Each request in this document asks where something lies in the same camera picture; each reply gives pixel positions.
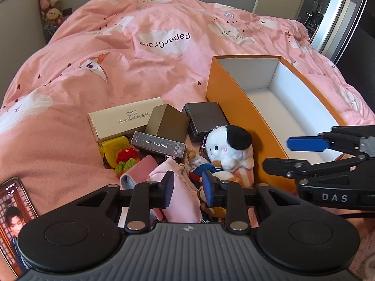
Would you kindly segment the pink wallet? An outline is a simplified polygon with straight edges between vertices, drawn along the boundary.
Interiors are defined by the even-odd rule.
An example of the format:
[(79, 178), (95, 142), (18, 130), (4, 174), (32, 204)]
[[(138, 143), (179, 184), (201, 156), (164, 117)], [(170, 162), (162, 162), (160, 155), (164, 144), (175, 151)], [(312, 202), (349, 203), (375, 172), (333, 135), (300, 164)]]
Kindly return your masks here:
[(136, 165), (131, 167), (120, 177), (120, 187), (122, 190), (131, 190), (139, 184), (147, 181), (149, 174), (158, 166), (154, 157), (145, 156)]

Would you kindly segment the pink fabric pouch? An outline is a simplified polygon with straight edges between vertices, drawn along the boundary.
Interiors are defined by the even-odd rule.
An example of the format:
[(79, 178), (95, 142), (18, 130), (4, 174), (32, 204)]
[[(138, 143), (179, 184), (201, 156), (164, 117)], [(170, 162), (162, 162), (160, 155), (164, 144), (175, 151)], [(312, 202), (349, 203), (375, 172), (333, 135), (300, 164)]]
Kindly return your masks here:
[(167, 171), (174, 173), (174, 187), (169, 206), (162, 209), (164, 216), (171, 223), (201, 223), (198, 189), (191, 183), (184, 164), (168, 158), (149, 174), (148, 180), (161, 181)]

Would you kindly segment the brown sailor dog plush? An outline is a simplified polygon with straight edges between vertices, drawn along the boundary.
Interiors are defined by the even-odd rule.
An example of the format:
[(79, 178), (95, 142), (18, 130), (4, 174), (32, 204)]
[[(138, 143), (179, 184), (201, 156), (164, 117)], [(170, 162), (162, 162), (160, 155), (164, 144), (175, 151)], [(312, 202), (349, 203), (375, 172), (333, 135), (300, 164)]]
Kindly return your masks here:
[(226, 209), (223, 207), (210, 207), (215, 192), (221, 189), (219, 182), (232, 181), (245, 187), (241, 178), (236, 177), (229, 171), (224, 171), (220, 160), (210, 163), (194, 150), (187, 152), (187, 159), (190, 166), (189, 179), (198, 189), (198, 198), (201, 202), (201, 210), (213, 219), (223, 219), (226, 216)]

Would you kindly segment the red orange crochet fruit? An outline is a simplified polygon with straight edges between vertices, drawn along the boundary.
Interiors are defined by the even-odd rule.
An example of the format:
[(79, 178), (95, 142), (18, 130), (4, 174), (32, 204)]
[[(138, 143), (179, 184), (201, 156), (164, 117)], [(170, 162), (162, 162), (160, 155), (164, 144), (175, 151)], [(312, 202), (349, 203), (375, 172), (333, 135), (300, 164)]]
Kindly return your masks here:
[(134, 148), (122, 149), (116, 158), (116, 167), (114, 172), (116, 173), (117, 178), (120, 178), (121, 175), (125, 174), (132, 167), (134, 167), (140, 161), (139, 151)]

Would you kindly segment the white black dog plush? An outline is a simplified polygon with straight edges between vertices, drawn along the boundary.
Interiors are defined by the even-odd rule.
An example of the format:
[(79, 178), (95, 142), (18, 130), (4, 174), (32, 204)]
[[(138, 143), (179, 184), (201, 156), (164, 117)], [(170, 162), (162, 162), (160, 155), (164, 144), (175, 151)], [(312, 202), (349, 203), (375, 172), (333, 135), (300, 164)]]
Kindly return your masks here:
[(209, 161), (219, 161), (224, 171), (239, 177), (245, 188), (254, 182), (254, 149), (251, 134), (235, 125), (217, 126), (204, 137), (200, 149)]

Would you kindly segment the photo card box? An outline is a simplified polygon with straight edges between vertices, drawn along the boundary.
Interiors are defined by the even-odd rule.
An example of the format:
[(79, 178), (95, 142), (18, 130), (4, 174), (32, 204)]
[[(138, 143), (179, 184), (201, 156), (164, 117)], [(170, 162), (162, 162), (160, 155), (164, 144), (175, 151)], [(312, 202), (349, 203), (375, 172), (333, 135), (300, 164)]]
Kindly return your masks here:
[(131, 145), (139, 150), (154, 154), (174, 157), (176, 160), (184, 160), (186, 144), (166, 138), (135, 131), (131, 138)]

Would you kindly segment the yellow round case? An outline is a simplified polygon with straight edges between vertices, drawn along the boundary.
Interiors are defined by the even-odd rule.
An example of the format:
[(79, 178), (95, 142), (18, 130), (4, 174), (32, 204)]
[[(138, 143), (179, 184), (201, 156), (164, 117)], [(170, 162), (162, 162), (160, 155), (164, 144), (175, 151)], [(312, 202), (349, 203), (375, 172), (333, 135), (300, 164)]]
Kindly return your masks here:
[(117, 156), (120, 151), (130, 148), (130, 142), (125, 136), (120, 136), (107, 141), (103, 141), (100, 145), (99, 152), (103, 160), (115, 169), (118, 165), (116, 162)]

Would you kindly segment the olive brown small box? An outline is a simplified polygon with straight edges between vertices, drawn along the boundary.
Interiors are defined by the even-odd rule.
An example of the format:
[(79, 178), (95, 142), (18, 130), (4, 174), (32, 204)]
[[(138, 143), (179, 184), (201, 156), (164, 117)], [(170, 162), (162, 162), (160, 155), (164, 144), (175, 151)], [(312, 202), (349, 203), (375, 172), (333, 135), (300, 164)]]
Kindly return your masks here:
[(184, 143), (190, 117), (169, 104), (153, 108), (145, 133)]

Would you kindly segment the cream glasses case box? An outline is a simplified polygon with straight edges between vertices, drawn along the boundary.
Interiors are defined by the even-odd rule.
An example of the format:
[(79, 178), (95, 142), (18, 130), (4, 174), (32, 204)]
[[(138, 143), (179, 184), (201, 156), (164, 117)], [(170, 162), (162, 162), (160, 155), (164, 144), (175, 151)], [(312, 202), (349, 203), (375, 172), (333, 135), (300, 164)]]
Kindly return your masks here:
[(89, 113), (88, 120), (98, 146), (113, 138), (130, 136), (134, 131), (144, 131), (153, 109), (163, 104), (157, 97)]

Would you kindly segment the dark grey box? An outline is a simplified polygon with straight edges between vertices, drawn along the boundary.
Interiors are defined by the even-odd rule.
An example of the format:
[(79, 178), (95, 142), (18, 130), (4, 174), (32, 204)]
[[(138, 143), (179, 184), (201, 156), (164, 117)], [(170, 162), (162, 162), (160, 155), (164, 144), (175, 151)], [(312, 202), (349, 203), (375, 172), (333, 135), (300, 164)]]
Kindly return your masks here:
[(193, 143), (202, 142), (213, 128), (229, 124), (216, 102), (188, 103), (183, 106), (182, 113), (190, 118), (188, 133)]

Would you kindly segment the orange cardboard storage box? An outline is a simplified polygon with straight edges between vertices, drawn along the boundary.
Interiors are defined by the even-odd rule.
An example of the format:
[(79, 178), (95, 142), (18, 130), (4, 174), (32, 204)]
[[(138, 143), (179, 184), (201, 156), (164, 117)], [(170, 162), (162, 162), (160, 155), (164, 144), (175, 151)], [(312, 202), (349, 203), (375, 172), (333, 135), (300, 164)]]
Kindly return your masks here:
[(212, 59), (206, 98), (220, 105), (228, 122), (252, 135), (254, 181), (294, 192), (293, 180), (268, 175), (268, 157), (312, 164), (340, 158), (334, 150), (293, 152), (291, 136), (316, 136), (345, 122), (325, 96), (281, 56), (227, 55)]

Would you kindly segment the smartphone with video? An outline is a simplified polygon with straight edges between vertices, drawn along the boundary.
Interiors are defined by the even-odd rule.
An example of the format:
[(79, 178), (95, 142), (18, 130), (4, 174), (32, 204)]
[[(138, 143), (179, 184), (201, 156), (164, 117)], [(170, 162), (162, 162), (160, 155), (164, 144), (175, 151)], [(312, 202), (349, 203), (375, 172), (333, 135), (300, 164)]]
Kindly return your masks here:
[(23, 226), (38, 216), (27, 192), (17, 177), (1, 183), (1, 259), (16, 278), (26, 272), (18, 236)]

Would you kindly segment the pink printed duvet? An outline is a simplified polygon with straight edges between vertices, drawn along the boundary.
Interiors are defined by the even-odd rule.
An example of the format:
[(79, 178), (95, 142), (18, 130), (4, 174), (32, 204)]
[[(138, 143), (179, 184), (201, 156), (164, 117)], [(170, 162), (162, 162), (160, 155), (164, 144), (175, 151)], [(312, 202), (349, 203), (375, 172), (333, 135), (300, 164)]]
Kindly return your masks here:
[(116, 181), (90, 112), (160, 97), (201, 102), (213, 56), (286, 58), (348, 124), (374, 114), (295, 21), (196, 0), (91, 0), (31, 56), (1, 107), (1, 181), (20, 178), (39, 214)]

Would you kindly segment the stuffed toy pile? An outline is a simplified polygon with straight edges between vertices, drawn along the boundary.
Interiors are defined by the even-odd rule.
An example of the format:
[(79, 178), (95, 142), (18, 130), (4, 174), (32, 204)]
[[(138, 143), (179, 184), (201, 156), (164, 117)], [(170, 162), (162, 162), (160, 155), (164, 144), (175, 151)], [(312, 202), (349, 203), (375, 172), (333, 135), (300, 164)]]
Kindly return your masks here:
[(52, 36), (63, 22), (61, 1), (39, 0), (43, 28), (48, 36)]

